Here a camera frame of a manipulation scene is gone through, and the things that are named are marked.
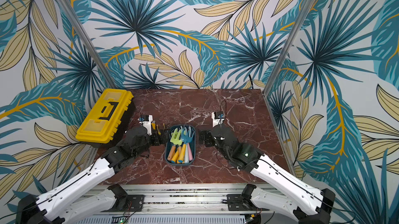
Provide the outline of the purple small rake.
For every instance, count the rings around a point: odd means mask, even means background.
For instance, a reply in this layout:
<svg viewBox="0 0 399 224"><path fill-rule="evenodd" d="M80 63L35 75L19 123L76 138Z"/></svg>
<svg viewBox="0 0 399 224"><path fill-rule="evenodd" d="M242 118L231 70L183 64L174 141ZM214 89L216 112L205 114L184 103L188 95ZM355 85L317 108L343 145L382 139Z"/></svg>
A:
<svg viewBox="0 0 399 224"><path fill-rule="evenodd" d="M187 140L188 156L189 156L189 161L191 162L193 160L193 155L192 155L192 151L191 151L191 147L190 147L190 143L193 141L192 127L189 127L187 137L188 137L188 140Z"/></svg>

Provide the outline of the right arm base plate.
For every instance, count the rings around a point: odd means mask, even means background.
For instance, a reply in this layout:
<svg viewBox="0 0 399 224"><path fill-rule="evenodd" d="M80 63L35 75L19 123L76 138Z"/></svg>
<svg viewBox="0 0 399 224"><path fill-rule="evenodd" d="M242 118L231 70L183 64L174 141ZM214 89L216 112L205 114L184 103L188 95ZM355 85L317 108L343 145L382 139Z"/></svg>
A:
<svg viewBox="0 0 399 224"><path fill-rule="evenodd" d="M229 194L222 200L228 206L229 211L268 211L267 208L257 208L249 200L243 199L240 194Z"/></svg>

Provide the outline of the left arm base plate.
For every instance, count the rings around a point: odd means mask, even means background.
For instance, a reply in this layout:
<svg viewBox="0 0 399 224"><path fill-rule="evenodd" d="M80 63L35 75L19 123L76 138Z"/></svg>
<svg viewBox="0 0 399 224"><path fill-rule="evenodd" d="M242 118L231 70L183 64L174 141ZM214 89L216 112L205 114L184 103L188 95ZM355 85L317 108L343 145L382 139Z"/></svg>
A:
<svg viewBox="0 0 399 224"><path fill-rule="evenodd" d="M127 195L104 212L141 212L145 195Z"/></svg>

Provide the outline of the light blue fork pink handle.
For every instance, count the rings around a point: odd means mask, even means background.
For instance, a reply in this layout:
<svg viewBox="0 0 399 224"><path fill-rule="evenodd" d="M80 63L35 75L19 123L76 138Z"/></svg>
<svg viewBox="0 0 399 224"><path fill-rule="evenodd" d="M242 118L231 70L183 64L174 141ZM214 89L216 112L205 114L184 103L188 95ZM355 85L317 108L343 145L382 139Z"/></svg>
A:
<svg viewBox="0 0 399 224"><path fill-rule="evenodd" d="M184 163L187 164L189 163L189 144L186 144L186 150L185 150L185 157L184 157Z"/></svg>

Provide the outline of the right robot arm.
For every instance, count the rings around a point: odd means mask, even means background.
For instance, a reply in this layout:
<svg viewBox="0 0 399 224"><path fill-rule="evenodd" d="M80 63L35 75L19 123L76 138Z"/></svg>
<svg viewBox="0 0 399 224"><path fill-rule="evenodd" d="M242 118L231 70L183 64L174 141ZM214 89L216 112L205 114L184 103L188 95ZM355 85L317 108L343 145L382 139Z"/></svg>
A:
<svg viewBox="0 0 399 224"><path fill-rule="evenodd" d="M328 224L335 201L329 189L320 190L284 170L250 143L241 143L230 128L217 125L200 131L200 142L215 147L234 168L256 176L279 191L271 193L248 184L241 198L250 206L269 209L300 224Z"/></svg>

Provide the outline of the teal fork yellow handle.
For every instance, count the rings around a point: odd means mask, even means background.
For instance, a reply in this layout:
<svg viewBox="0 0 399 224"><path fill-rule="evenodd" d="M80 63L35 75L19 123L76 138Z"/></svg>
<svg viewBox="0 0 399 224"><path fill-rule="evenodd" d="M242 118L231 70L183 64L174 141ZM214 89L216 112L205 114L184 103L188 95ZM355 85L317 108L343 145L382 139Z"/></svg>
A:
<svg viewBox="0 0 399 224"><path fill-rule="evenodd" d="M184 153L184 156L183 156L183 158L182 159L180 159L179 158L179 162L180 163L184 163L184 157L185 157L185 150L186 150L186 144L187 144L187 140L188 140L188 137L187 137L187 134L188 134L188 129L189 129L189 127L182 127L181 129L182 129L182 134L181 134L181 139L182 139L182 150L181 150L181 152L183 152Z"/></svg>

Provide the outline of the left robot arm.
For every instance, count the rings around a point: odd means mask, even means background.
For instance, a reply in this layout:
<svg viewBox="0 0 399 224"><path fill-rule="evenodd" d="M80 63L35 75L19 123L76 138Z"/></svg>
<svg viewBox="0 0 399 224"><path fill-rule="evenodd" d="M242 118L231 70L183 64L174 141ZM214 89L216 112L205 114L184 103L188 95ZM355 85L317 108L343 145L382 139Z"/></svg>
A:
<svg viewBox="0 0 399 224"><path fill-rule="evenodd" d="M152 146L165 145L169 133L139 125L126 131L125 137L105 151L92 165L65 183L40 196L27 195L18 203L17 224L74 224L93 214L124 202L127 193L111 186L102 193L80 201L92 188L130 166Z"/></svg>

